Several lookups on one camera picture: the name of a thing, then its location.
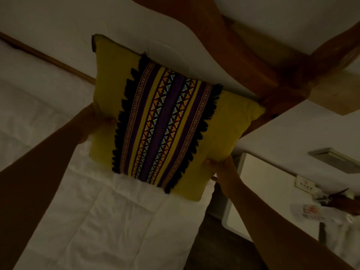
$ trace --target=electrical socket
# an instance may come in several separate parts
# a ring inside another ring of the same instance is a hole
[[[315,192],[317,191],[315,183],[309,179],[302,177],[301,175],[296,176],[295,187],[310,194],[315,194]]]

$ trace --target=yellow pillow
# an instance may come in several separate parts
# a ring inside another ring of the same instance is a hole
[[[92,37],[97,58],[94,104],[117,126],[94,133],[90,156],[133,178],[200,200],[212,172],[206,158],[223,161],[263,112],[259,104],[190,79],[102,35]]]

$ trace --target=person's left arm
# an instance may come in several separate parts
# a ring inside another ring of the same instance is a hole
[[[0,172],[0,269],[13,269],[50,205],[76,146],[103,123],[93,104]]]

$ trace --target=hand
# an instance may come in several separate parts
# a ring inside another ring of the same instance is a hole
[[[94,105],[91,103],[89,106],[82,109],[73,119],[71,119],[66,126],[73,127],[81,131],[81,138],[79,144],[84,143],[90,134],[97,128],[104,124],[115,124],[115,118],[102,118],[95,115]]]
[[[243,182],[240,179],[231,155],[224,163],[206,159],[205,165],[216,173],[217,177],[213,176],[211,179],[220,184],[221,190],[228,198],[231,199],[233,195],[236,195],[236,190],[243,185]]]

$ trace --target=purple stripe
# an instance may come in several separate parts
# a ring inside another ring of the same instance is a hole
[[[176,149],[175,149],[175,152],[170,160],[170,163],[169,165],[166,167],[165,169],[165,172],[163,173],[163,175],[161,176],[161,179],[159,181],[159,184],[157,185],[158,187],[161,187],[162,183],[164,182],[165,178],[167,177],[167,175],[169,174],[169,172],[171,171],[171,168],[173,167],[173,165],[175,164],[177,158],[178,158],[178,155],[180,154],[180,151],[182,149],[182,145],[184,144],[184,141],[188,135],[188,132],[189,132],[189,129],[190,129],[190,126],[191,126],[191,123],[193,121],[193,118],[195,116],[195,113],[196,113],[196,110],[198,109],[199,107],[199,104],[200,104],[200,101],[203,97],[203,94],[204,94],[204,91],[205,91],[205,88],[207,86],[207,83],[206,82],[202,82],[200,84],[200,87],[199,87],[199,92],[197,93],[196,95],[196,98],[194,100],[194,104],[192,105],[191,107],[191,110],[190,110],[190,113],[189,113],[189,116],[187,117],[187,120],[186,120],[186,123],[184,125],[184,128],[182,130],[182,133],[181,133],[181,136],[180,136],[180,139],[179,139],[179,142],[176,146]]]
[[[129,169],[129,165],[130,165],[130,159],[131,159],[131,155],[133,154],[133,147],[134,147],[137,131],[139,130],[141,118],[143,117],[146,101],[148,99],[151,87],[153,86],[153,82],[155,80],[155,77],[156,77],[157,73],[159,72],[160,68],[161,68],[161,66],[159,64],[155,64],[153,70],[150,73],[148,81],[146,82],[144,91],[142,92],[142,97],[141,97],[141,100],[140,100],[140,104],[139,104],[139,108],[137,110],[135,123],[134,123],[134,126],[133,126],[133,132],[131,134],[129,146],[128,146],[128,149],[127,149],[127,155],[126,155],[126,161],[125,161],[125,167],[124,167],[124,173],[125,174],[128,174],[128,169]]]
[[[142,166],[142,170],[140,172],[139,179],[141,181],[146,181],[148,179],[150,168],[154,163],[156,154],[161,145],[161,140],[165,135],[167,124],[169,123],[171,115],[173,114],[173,109],[176,104],[176,101],[178,100],[179,94],[182,91],[182,86],[184,85],[184,81],[185,81],[184,76],[180,74],[175,75],[175,78],[169,89],[169,93],[166,96],[164,106],[162,107],[158,122],[155,126],[153,138],[150,141],[148,153],[144,165]]]

